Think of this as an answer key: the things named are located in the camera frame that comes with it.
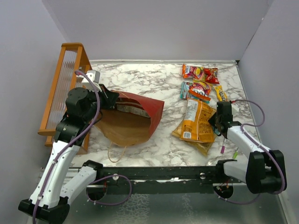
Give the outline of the orange chips bag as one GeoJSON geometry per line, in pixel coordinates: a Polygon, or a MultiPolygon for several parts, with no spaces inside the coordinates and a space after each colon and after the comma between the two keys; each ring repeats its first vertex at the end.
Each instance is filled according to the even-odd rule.
{"type": "Polygon", "coordinates": [[[215,109],[202,101],[188,99],[180,139],[191,142],[213,143],[215,137],[209,119],[215,112],[215,109]]]}

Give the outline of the red snack packet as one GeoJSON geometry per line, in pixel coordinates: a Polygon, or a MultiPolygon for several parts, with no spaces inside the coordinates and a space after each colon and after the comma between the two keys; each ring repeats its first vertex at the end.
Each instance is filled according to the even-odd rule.
{"type": "Polygon", "coordinates": [[[206,78],[205,81],[210,84],[219,84],[218,80],[218,68],[204,68],[203,69],[206,78]]]}

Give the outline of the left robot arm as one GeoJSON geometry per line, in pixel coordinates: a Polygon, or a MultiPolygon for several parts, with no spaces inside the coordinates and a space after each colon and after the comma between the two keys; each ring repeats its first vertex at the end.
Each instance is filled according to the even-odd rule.
{"type": "Polygon", "coordinates": [[[103,180],[100,164],[90,162],[67,183],[64,183],[69,166],[79,151],[91,127],[99,121],[105,110],[114,109],[119,93],[109,91],[104,85],[93,91],[76,87],[69,91],[66,112],[56,126],[51,156],[43,175],[29,199],[22,200],[18,209],[37,220],[49,224],[62,224],[68,216],[70,205],[88,184],[103,180]]]}

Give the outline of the red brown paper bag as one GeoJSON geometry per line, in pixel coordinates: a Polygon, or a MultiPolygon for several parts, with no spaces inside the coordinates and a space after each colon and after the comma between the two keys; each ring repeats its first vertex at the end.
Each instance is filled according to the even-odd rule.
{"type": "Polygon", "coordinates": [[[138,101],[150,116],[150,118],[146,118],[121,112],[116,109],[116,106],[112,110],[101,109],[100,121],[95,126],[110,140],[107,156],[110,162],[117,163],[122,159],[128,147],[145,143],[150,139],[161,121],[164,101],[129,92],[116,90],[113,92],[119,93],[119,98],[130,98],[138,101]],[[112,160],[110,157],[112,145],[123,148],[117,160],[112,160]]]}

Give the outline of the colourful Fox's fruits bag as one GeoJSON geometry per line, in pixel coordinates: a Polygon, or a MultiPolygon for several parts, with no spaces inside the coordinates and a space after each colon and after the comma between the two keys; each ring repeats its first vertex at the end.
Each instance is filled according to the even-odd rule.
{"type": "Polygon", "coordinates": [[[197,80],[204,80],[206,78],[203,67],[190,66],[186,64],[183,64],[182,66],[182,76],[184,79],[194,78],[197,80]]]}

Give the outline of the red white chips bag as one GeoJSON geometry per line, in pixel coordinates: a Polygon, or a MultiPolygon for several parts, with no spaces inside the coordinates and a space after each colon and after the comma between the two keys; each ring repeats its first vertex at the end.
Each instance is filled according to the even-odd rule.
{"type": "Polygon", "coordinates": [[[130,98],[118,98],[116,109],[121,112],[131,113],[134,115],[150,118],[143,106],[136,100],[130,98]]]}

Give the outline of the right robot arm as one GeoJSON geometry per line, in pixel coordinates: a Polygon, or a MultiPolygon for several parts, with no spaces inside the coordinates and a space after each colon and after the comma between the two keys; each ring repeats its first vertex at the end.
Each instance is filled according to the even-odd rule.
{"type": "Polygon", "coordinates": [[[245,130],[246,124],[233,120],[233,101],[219,101],[209,123],[247,157],[246,163],[235,159],[216,164],[215,179],[226,182],[231,177],[245,183],[253,194],[280,194],[287,187],[285,159],[280,150],[271,150],[245,130]]]}

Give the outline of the green Fox's candy bag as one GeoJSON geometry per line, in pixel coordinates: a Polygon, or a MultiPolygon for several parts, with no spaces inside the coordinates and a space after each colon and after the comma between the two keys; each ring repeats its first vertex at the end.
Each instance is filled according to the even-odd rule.
{"type": "Polygon", "coordinates": [[[191,82],[182,82],[180,89],[180,98],[181,99],[189,99],[191,98],[191,94],[189,93],[189,89],[192,87],[191,82]]]}

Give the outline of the gold crispy snack bag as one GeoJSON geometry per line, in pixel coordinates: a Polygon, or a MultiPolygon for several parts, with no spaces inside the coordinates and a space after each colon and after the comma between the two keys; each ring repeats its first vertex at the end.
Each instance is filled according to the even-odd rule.
{"type": "MultiPolygon", "coordinates": [[[[176,127],[175,130],[172,131],[171,134],[177,138],[180,138],[180,135],[182,132],[182,125],[183,125],[183,121],[180,122],[180,124],[176,127]]],[[[196,148],[204,156],[208,155],[208,151],[210,150],[210,148],[212,147],[212,144],[213,144],[213,143],[192,142],[192,141],[186,141],[186,140],[184,142],[187,143],[188,145],[191,145],[194,148],[196,148]]]]}

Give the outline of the yellow M&M's bag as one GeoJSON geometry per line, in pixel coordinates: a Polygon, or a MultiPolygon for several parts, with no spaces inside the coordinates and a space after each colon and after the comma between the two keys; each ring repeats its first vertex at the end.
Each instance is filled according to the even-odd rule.
{"type": "Polygon", "coordinates": [[[229,99],[226,95],[226,93],[224,92],[223,88],[221,85],[217,85],[214,87],[215,91],[216,91],[216,95],[219,101],[226,101],[228,102],[229,99]]]}

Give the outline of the orange white snack packet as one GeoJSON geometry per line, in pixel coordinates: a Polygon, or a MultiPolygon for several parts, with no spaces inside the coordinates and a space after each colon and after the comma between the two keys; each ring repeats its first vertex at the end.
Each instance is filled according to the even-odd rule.
{"type": "Polygon", "coordinates": [[[189,87],[188,93],[191,97],[197,98],[205,103],[209,103],[211,100],[209,97],[211,90],[211,84],[201,80],[194,80],[189,87]]]}

